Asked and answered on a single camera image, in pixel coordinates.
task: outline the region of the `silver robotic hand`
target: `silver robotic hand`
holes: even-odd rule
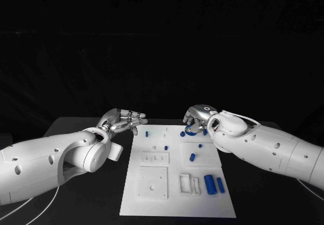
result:
[[[0,150],[0,206],[23,201],[95,172],[106,158],[118,161],[122,146],[112,136],[147,123],[145,114],[112,109],[96,126],[16,143]]]
[[[324,151],[282,130],[261,125],[253,119],[222,111],[209,105],[189,108],[183,122],[187,132],[207,129],[214,146],[233,153],[258,168],[302,180],[324,190]]]

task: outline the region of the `cable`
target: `cable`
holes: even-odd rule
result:
[[[302,184],[302,186],[305,187],[305,189],[324,201],[324,199],[315,194],[315,192]]]
[[[55,200],[55,197],[56,197],[56,195],[57,195],[57,191],[59,191],[59,187],[57,187],[57,189],[56,189],[56,193],[55,193],[53,199],[52,199],[52,201],[49,202],[49,205],[47,205],[47,207],[45,208],[45,210],[42,211],[42,213],[37,215],[37,217],[43,214],[43,212],[45,212],[46,209],[49,208],[49,206],[50,206],[50,204],[52,204],[52,202],[53,202],[53,200]]]
[[[261,123],[259,123],[258,121],[255,121],[252,118],[249,118],[249,117],[246,117],[246,116],[240,116],[240,115],[237,115],[237,114],[233,114],[233,113],[230,113],[230,112],[227,112],[227,111],[223,111],[223,112],[226,112],[226,113],[229,113],[229,114],[232,114],[232,115],[235,115],[235,116],[239,116],[239,117],[248,119],[249,121],[252,121],[253,123],[256,123],[258,125],[261,125]]]
[[[6,216],[3,216],[1,218],[0,218],[0,220],[3,220],[7,216],[10,216],[29,202],[30,202],[30,200],[32,200],[33,198],[30,198],[29,199],[29,201],[16,209],[16,210],[13,210]]]

